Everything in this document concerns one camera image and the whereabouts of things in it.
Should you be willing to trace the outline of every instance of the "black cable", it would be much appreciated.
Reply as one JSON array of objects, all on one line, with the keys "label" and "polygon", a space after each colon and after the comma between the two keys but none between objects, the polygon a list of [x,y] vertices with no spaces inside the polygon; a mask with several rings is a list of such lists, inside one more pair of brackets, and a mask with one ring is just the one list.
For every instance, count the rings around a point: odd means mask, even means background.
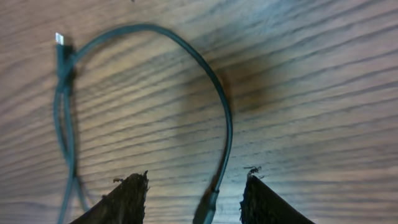
[{"label": "black cable", "polygon": [[[68,205],[68,200],[69,200],[69,195],[70,191],[72,190],[72,187],[74,186],[77,191],[78,195],[81,196],[81,189],[79,186],[79,181],[78,177],[76,175],[76,167],[75,167],[75,143],[73,140],[73,128],[72,128],[72,120],[70,116],[70,107],[69,107],[69,96],[72,93],[72,84],[73,84],[73,75],[72,75],[72,70],[74,66],[79,62],[80,59],[82,59],[90,50],[98,46],[99,44],[102,44],[106,42],[107,40],[117,37],[120,35],[124,34],[130,34],[133,32],[139,32],[139,31],[154,31],[159,34],[165,35],[169,37],[170,39],[174,40],[176,43],[178,43],[182,48],[184,48],[197,62],[198,64],[204,69],[204,71],[207,73],[207,75],[210,77],[210,80],[213,82],[214,87],[217,90],[217,93],[220,97],[220,100],[223,104],[224,112],[225,112],[225,118],[226,118],[226,143],[225,143],[225,149],[223,152],[223,157],[221,158],[219,168],[217,170],[217,173],[215,175],[215,178],[213,178],[212,182],[212,187],[211,187],[211,194],[209,194],[209,197],[205,197],[205,200],[201,201],[201,204],[198,206],[198,210],[200,212],[195,214],[194,218],[194,223],[211,223],[213,219],[213,215],[215,213],[215,205],[216,205],[216,199],[218,196],[218,192],[220,190],[220,185],[223,180],[223,176],[226,170],[226,166],[228,163],[228,158],[229,158],[229,153],[231,152],[231,146],[232,146],[232,137],[233,137],[233,124],[232,124],[232,114],[231,114],[231,109],[229,108],[229,104],[227,101],[227,98],[225,96],[225,93],[223,91],[223,87],[221,86],[220,82],[217,79],[217,76],[215,75],[214,71],[210,68],[210,66],[206,63],[206,61],[203,59],[203,57],[191,46],[189,45],[186,41],[184,41],[181,37],[179,37],[177,34],[174,34],[172,31],[156,26],[156,25],[150,25],[150,24],[138,24],[138,25],[131,25],[131,26],[124,26],[120,28],[116,28],[114,30],[105,32],[104,34],[99,35],[98,37],[94,38],[92,41],[88,42],[84,47],[82,47],[79,51],[70,54],[67,58],[65,58],[64,55],[64,47],[63,41],[57,41],[57,57],[58,57],[58,83],[55,91],[55,96],[54,96],[54,104],[53,104],[53,116],[55,120],[55,130],[58,138],[58,142],[60,143],[61,150],[64,154],[65,160],[69,166],[69,178],[68,178],[68,184],[67,184],[67,189],[65,192],[64,200],[63,200],[63,206],[62,206],[62,211],[59,216],[58,224],[61,224],[63,222],[63,218],[65,215],[65,210],[67,209]],[[63,131],[62,127],[60,125],[59,117],[58,117],[58,111],[60,107],[60,100],[61,96],[64,96],[63,99],[63,107],[64,107],[64,117],[65,117],[65,126],[67,133],[65,135],[67,139],[67,150],[65,147],[65,141],[63,140]]]}]

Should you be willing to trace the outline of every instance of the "curved cable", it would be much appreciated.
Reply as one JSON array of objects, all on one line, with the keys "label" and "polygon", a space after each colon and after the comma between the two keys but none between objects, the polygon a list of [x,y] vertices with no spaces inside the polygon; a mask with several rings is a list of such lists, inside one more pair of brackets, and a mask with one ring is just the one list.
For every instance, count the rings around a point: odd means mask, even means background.
[{"label": "curved cable", "polygon": [[[68,200],[70,196],[70,192],[72,187],[75,186],[75,189],[78,191],[78,195],[80,200],[82,201],[82,205],[85,205],[84,197],[81,192],[81,188],[79,185],[78,178],[76,176],[76,168],[75,168],[75,149],[74,149],[74,139],[73,139],[73,127],[72,127],[72,119],[70,116],[70,106],[69,106],[69,94],[70,89],[72,88],[71,82],[71,72],[74,66],[82,59],[90,50],[106,42],[107,40],[117,37],[124,34],[130,34],[139,31],[153,31],[159,34],[165,35],[170,39],[174,40],[178,45],[184,48],[197,62],[198,64],[204,69],[207,75],[210,77],[210,80],[213,82],[214,87],[217,90],[218,96],[220,97],[221,103],[224,108],[225,118],[226,118],[226,143],[223,152],[223,156],[220,160],[219,168],[213,179],[212,183],[212,190],[218,192],[220,190],[220,185],[223,180],[223,176],[226,170],[226,166],[228,163],[229,154],[231,152],[232,147],[232,137],[233,137],[233,123],[232,123],[232,114],[231,109],[229,108],[229,104],[227,101],[227,97],[223,91],[223,87],[221,83],[218,81],[217,76],[215,75],[214,71],[210,68],[210,66],[206,63],[205,59],[186,41],[184,41],[181,37],[177,34],[174,34],[171,30],[165,29],[163,27],[159,27],[156,25],[151,24],[137,24],[131,26],[124,26],[120,28],[116,28],[114,30],[105,32],[104,34],[99,35],[98,37],[94,38],[90,42],[88,42],[85,46],[83,46],[79,51],[72,54],[66,63],[62,65],[62,68],[58,70],[58,83],[55,91],[54,102],[53,102],[53,116],[55,121],[55,131],[58,138],[58,143],[60,144],[61,150],[63,152],[64,158],[69,166],[69,177],[68,177],[68,184],[67,189],[65,191],[65,196],[62,203],[62,211],[60,213],[58,224],[62,224],[63,218],[65,216],[65,210],[68,205]],[[64,117],[65,117],[65,126],[67,130],[67,146],[68,149],[66,150],[65,143],[63,140],[62,134],[62,127],[59,121],[58,110],[60,107],[60,97],[61,95],[64,96]]]}]

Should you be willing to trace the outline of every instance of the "brown wooden tabletop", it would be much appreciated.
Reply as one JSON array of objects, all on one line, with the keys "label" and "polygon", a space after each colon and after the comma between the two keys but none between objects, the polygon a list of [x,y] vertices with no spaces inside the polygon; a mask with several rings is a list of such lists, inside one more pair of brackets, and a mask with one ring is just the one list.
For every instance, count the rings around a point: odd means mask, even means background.
[{"label": "brown wooden tabletop", "polygon": [[[398,223],[398,1],[0,2],[0,223],[55,223],[67,180],[52,119],[55,32],[81,47],[148,22],[181,35],[231,101],[214,223],[239,223],[248,172],[316,223]],[[209,78],[151,32],[79,63],[78,172],[93,202],[148,170],[145,223],[191,223],[225,120]],[[76,195],[67,220],[82,214]]]}]

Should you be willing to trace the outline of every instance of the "usb cable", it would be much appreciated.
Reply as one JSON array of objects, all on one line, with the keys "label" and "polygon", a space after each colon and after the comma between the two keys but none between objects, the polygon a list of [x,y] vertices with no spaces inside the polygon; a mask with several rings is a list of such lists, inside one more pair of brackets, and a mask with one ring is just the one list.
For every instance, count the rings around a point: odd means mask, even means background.
[{"label": "usb cable", "polygon": [[[65,161],[69,168],[69,176],[65,195],[62,202],[62,207],[60,215],[58,217],[58,224],[63,223],[65,217],[65,211],[68,207],[68,201],[70,198],[70,193],[72,189],[77,191],[81,205],[83,209],[87,211],[88,207],[85,202],[85,197],[81,190],[81,184],[79,178],[76,174],[76,162],[75,162],[75,140],[73,133],[73,123],[72,116],[70,114],[70,96],[73,93],[73,68],[74,66],[93,48],[102,44],[109,39],[118,37],[120,35],[131,34],[140,31],[153,31],[159,34],[165,35],[168,38],[174,40],[178,45],[184,48],[204,69],[204,71],[209,76],[210,80],[213,82],[214,87],[220,97],[221,103],[224,108],[225,119],[226,119],[226,143],[223,151],[220,164],[215,174],[213,181],[206,191],[198,208],[195,212],[193,219],[194,224],[207,223],[210,224],[213,221],[213,217],[216,212],[216,201],[218,193],[220,191],[221,181],[226,170],[228,163],[229,154],[232,147],[232,137],[233,137],[233,123],[232,114],[229,107],[226,95],[224,93],[221,83],[218,81],[217,76],[210,66],[206,63],[205,59],[186,41],[184,41],[177,34],[174,34],[171,30],[165,29],[151,24],[137,24],[131,26],[123,26],[111,31],[107,31],[104,34],[99,35],[92,41],[84,45],[79,51],[74,52],[72,45],[68,44],[67,39],[56,34],[55,39],[57,41],[56,51],[57,51],[57,76],[58,83],[55,89],[54,101],[53,101],[53,118],[55,124],[55,132],[57,134],[58,143],[60,145],[61,151],[65,158]],[[64,127],[60,125],[60,106],[63,103],[63,119]]]}]

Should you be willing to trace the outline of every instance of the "cable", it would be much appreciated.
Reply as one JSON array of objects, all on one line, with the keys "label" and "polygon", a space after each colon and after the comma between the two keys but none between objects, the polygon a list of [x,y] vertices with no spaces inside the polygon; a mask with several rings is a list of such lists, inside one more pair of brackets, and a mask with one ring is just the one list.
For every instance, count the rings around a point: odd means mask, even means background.
[{"label": "cable", "polygon": [[[213,219],[213,215],[215,213],[216,199],[218,196],[218,192],[220,191],[220,185],[223,180],[223,176],[228,163],[228,158],[232,146],[232,137],[233,137],[232,114],[231,114],[231,109],[229,108],[226,95],[223,91],[223,87],[218,81],[214,71],[206,63],[205,59],[203,59],[203,57],[190,44],[184,41],[177,34],[174,34],[171,30],[156,25],[137,24],[131,26],[123,26],[105,32],[104,34],[101,34],[98,37],[91,40],[90,42],[88,42],[79,51],[71,54],[66,54],[66,56],[65,56],[66,45],[64,44],[63,36],[61,36],[60,34],[56,34],[56,40],[58,43],[57,44],[58,83],[55,90],[55,96],[53,102],[53,118],[54,118],[55,132],[57,134],[58,143],[60,145],[61,151],[63,152],[64,158],[69,167],[68,182],[62,203],[61,212],[58,218],[58,224],[62,224],[63,222],[63,218],[65,216],[65,211],[67,209],[72,187],[77,190],[81,204],[83,205],[83,208],[86,208],[85,199],[80,188],[80,182],[78,180],[78,176],[76,175],[75,143],[73,139],[73,123],[70,115],[70,105],[69,105],[69,97],[72,94],[72,85],[73,85],[73,74],[72,74],[73,68],[80,61],[80,59],[82,59],[89,51],[91,51],[99,44],[102,44],[113,37],[125,34],[131,34],[134,32],[145,31],[145,30],[165,35],[168,38],[174,40],[182,48],[184,48],[198,62],[198,64],[204,69],[204,71],[210,77],[210,80],[213,82],[214,87],[216,88],[218,96],[220,97],[221,103],[223,105],[225,118],[226,118],[226,143],[223,151],[223,156],[220,160],[220,164],[217,173],[215,175],[215,178],[213,178],[213,182],[211,184],[211,194],[209,195],[209,197],[206,197],[205,195],[204,197],[205,200],[202,200],[201,204],[199,204],[198,210],[200,210],[200,212],[199,213],[197,212],[195,214],[193,222],[211,223]],[[58,113],[60,109],[60,101],[62,100],[61,99],[62,95],[63,95],[65,127],[67,130],[65,134],[65,137],[67,139],[66,140],[67,146],[65,146],[63,129],[60,125],[60,117]]]}]

